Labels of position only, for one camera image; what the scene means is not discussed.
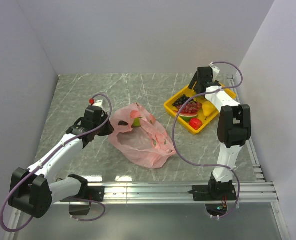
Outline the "green apple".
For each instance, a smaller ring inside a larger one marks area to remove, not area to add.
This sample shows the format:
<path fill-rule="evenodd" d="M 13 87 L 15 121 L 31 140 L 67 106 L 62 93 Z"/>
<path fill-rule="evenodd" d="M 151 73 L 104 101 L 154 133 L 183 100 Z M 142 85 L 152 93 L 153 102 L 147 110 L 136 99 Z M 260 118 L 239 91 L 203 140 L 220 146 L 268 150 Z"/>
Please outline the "green apple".
<path fill-rule="evenodd" d="M 141 126 L 141 124 L 140 124 L 140 117 L 138 117 L 138 118 L 135 118 L 134 119 L 134 121 L 133 121 L 133 123 L 132 123 L 132 127 L 140 127 Z"/>

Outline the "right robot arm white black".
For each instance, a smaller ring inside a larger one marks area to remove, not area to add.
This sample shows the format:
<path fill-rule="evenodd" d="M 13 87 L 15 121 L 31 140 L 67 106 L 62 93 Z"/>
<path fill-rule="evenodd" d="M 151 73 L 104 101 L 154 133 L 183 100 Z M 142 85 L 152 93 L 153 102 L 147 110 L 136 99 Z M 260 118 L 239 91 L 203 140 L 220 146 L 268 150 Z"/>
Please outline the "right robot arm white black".
<path fill-rule="evenodd" d="M 240 104 L 230 97 L 215 77 L 219 68 L 215 66 L 199 67 L 189 87 L 196 94 L 205 94 L 219 111 L 217 137 L 220 151 L 217 166 L 211 173 L 206 194 L 210 200 L 235 200 L 236 191 L 232 183 L 237 157 L 251 136 L 250 107 Z"/>

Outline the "pink plastic bag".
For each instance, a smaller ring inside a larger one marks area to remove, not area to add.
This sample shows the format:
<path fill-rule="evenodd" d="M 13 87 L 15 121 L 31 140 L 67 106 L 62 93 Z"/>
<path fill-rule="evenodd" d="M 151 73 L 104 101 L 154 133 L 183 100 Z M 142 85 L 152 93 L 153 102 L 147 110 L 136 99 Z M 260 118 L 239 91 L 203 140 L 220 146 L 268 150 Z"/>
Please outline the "pink plastic bag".
<path fill-rule="evenodd" d="M 132 127 L 135 118 L 140 127 Z M 176 154 L 166 129 L 139 103 L 123 107 L 110 117 L 114 129 L 110 144 L 130 162 L 148 169 L 159 169 Z"/>

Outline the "yellow pear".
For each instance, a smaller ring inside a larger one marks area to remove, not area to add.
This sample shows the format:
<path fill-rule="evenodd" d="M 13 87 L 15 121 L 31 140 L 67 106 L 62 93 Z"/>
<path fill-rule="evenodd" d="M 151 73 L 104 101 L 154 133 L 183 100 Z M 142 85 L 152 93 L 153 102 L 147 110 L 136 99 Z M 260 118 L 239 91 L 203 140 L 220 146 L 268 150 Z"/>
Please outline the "yellow pear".
<path fill-rule="evenodd" d="M 216 107 L 210 101 L 204 101 L 202 103 L 202 111 L 205 117 L 209 117 L 214 111 L 216 111 Z"/>

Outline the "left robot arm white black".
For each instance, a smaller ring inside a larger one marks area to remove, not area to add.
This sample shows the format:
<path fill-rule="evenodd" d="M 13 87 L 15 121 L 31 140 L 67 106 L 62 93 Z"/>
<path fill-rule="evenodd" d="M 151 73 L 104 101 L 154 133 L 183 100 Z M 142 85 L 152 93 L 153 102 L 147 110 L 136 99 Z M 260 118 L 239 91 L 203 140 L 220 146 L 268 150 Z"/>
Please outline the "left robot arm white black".
<path fill-rule="evenodd" d="M 52 204 L 65 198 L 77 201 L 93 198 L 85 178 L 70 174 L 55 182 L 54 177 L 95 136 L 108 136 L 113 132 L 102 103 L 98 100 L 88 106 L 84 115 L 66 130 L 61 140 L 43 158 L 27 169 L 17 168 L 12 173 L 7 200 L 9 206 L 39 219 Z"/>

